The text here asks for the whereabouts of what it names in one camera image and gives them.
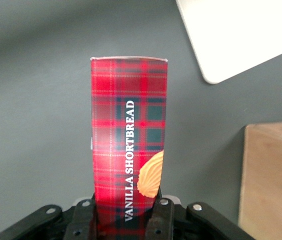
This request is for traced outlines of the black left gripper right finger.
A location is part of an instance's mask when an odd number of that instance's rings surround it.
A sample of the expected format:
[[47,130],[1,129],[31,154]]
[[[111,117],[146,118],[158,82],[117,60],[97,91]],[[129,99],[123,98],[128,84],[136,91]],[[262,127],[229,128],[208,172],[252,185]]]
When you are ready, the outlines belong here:
[[174,227],[174,203],[168,198],[155,201],[152,216],[148,220],[146,240],[172,240]]

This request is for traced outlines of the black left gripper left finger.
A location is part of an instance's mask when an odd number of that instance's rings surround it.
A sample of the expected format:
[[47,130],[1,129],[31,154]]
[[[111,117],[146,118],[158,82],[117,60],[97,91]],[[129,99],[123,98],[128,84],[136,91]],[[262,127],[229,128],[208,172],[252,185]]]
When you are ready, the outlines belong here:
[[74,208],[72,220],[66,227],[64,240],[96,240],[95,200],[83,199]]

